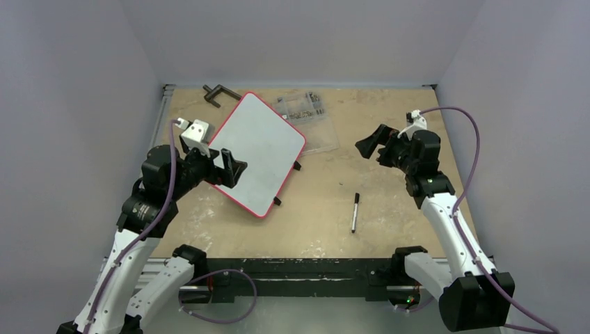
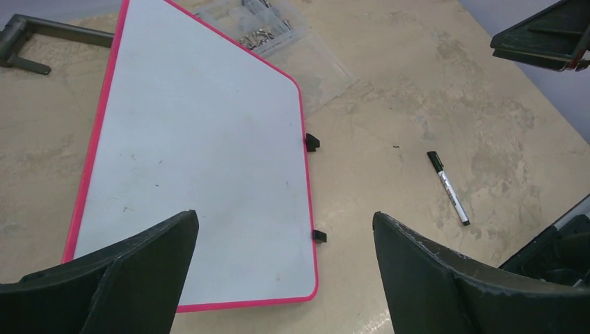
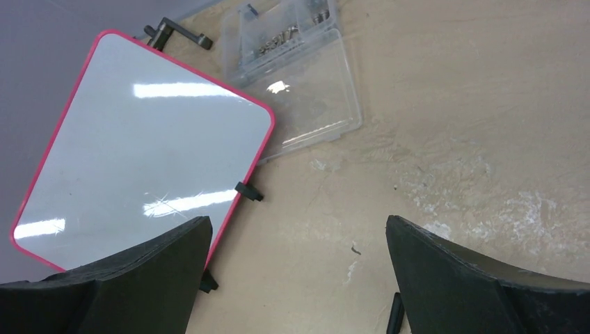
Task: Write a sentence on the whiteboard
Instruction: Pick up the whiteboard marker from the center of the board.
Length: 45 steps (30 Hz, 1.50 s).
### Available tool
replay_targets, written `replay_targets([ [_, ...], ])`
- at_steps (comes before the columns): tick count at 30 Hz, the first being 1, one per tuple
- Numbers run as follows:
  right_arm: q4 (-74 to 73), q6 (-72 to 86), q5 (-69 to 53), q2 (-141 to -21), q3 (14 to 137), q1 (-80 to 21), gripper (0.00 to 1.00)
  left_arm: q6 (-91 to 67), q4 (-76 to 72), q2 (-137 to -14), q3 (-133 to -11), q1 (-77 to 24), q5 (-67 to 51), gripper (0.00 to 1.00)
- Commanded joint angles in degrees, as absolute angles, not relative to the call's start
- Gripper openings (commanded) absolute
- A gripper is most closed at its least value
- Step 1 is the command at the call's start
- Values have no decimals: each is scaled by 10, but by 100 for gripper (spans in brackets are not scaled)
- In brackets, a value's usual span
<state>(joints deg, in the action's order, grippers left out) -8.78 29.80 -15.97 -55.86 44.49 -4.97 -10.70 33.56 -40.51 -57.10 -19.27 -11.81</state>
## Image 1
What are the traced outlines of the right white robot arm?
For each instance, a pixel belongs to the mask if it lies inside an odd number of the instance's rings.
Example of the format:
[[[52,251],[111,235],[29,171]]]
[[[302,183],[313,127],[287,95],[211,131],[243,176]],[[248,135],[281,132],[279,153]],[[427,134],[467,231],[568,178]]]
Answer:
[[[399,283],[413,279],[421,284],[437,300],[442,322],[451,332],[505,325],[515,282],[484,254],[456,208],[454,187],[439,169],[439,135],[380,125],[355,147],[363,158],[377,152],[380,165],[404,173],[406,190],[433,227],[447,259],[444,269],[417,246],[397,248],[392,277]]]

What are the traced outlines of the red framed whiteboard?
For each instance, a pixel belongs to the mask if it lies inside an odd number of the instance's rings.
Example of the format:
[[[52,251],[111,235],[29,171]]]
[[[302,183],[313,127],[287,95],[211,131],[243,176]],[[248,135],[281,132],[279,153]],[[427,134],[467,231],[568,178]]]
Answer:
[[[248,91],[213,135],[211,149],[231,151],[247,163],[235,187],[214,188],[253,216],[264,218],[274,204],[306,138],[259,95]]]

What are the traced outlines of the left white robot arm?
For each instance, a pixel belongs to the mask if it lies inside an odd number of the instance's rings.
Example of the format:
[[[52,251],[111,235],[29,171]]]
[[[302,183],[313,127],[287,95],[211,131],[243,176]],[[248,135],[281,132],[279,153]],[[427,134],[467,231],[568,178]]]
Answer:
[[[177,201],[201,182],[232,188],[247,167],[228,149],[202,154],[194,148],[181,157],[173,144],[153,147],[122,205],[113,246],[93,293],[58,333],[143,333],[184,283],[206,282],[211,275],[206,252],[181,245],[163,271],[136,290],[145,264],[178,213]]]

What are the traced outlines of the white whiteboard marker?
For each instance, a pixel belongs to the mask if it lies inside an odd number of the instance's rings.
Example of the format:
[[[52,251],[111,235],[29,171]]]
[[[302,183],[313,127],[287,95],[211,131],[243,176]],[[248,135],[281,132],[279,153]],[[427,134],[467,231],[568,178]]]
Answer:
[[[360,194],[355,193],[354,204],[353,204],[353,217],[352,217],[352,221],[351,221],[351,232],[353,234],[355,234],[356,230],[357,230],[359,202],[360,202]]]

